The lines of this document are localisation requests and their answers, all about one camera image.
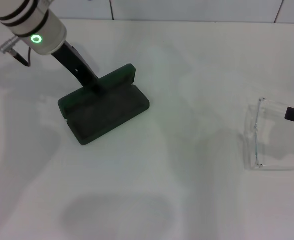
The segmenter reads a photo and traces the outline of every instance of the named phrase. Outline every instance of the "white table surface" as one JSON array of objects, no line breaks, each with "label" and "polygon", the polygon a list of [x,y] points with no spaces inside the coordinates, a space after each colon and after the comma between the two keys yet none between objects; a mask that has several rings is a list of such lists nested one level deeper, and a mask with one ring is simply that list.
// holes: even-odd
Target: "white table surface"
[{"label": "white table surface", "polygon": [[151,107],[81,146],[57,106],[74,77],[0,53],[0,240],[294,240],[294,171],[243,157],[250,106],[294,105],[294,25],[64,23],[99,77],[134,64]]}]

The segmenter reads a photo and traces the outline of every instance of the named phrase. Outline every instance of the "clear plastic container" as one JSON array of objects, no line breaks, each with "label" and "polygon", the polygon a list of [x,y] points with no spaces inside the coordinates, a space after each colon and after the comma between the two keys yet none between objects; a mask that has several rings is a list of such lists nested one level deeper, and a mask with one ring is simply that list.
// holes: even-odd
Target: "clear plastic container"
[{"label": "clear plastic container", "polygon": [[294,122],[286,120],[288,105],[260,98],[251,126],[251,167],[294,170]]}]

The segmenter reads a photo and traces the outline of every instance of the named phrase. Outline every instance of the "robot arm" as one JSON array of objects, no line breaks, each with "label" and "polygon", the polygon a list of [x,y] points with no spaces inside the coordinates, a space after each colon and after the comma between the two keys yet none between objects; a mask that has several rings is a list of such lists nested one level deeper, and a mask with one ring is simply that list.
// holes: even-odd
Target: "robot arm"
[{"label": "robot arm", "polygon": [[80,144],[86,145],[149,108],[149,101],[133,86],[136,69],[128,64],[98,79],[66,40],[66,28],[49,10],[53,0],[0,0],[0,23],[15,37],[0,50],[29,66],[13,50],[24,41],[40,55],[53,55],[83,85],[59,100],[60,111]]},{"label": "robot arm", "polygon": [[39,55],[56,52],[67,30],[49,9],[53,0],[0,0],[0,23]]},{"label": "robot arm", "polygon": [[14,49],[22,40],[39,55],[53,55],[85,87],[95,85],[98,77],[80,54],[65,40],[66,27],[49,9],[53,0],[0,0],[0,23],[15,37],[0,47],[16,60],[30,66]]}]

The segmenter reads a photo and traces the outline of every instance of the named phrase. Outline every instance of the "dark green foam block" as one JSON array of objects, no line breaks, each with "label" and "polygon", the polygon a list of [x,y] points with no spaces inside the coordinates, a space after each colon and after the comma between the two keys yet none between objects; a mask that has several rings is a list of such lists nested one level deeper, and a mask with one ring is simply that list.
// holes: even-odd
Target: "dark green foam block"
[{"label": "dark green foam block", "polygon": [[136,69],[126,65],[99,80],[104,94],[83,87],[59,100],[60,111],[81,145],[86,145],[146,111],[150,104],[133,84]]}]

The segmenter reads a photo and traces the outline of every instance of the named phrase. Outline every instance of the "black stripe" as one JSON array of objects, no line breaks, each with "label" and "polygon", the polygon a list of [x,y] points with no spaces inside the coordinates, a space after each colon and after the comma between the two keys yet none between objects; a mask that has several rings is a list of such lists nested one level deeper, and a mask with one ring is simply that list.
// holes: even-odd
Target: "black stripe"
[{"label": "black stripe", "polygon": [[37,6],[38,6],[38,0],[34,0],[29,11],[21,19],[19,19],[18,21],[15,21],[15,22],[6,23],[6,24],[2,23],[2,24],[5,25],[6,27],[15,27],[15,26],[18,26],[18,25],[24,23],[35,12],[35,10],[37,9]]},{"label": "black stripe", "polygon": [[111,0],[109,0],[109,5],[110,5],[110,11],[111,11],[111,18],[114,21],[115,18],[113,17],[113,9],[112,9],[112,4],[111,4]]},{"label": "black stripe", "polygon": [[45,24],[46,24],[46,22],[48,20],[48,17],[49,17],[49,11],[46,12],[45,17],[43,18],[41,23],[38,25],[38,27],[36,27],[34,30],[32,30],[29,33],[16,35],[16,36],[22,39],[22,38],[27,38],[27,37],[30,37],[31,35],[36,34],[37,32],[39,32],[43,28],[43,26],[45,26]]},{"label": "black stripe", "polygon": [[14,11],[12,14],[0,17],[0,21],[7,21],[7,20],[15,18],[16,16],[21,14],[21,12],[27,7],[29,2],[30,2],[30,0],[25,0],[22,3],[22,5],[16,11]]}]

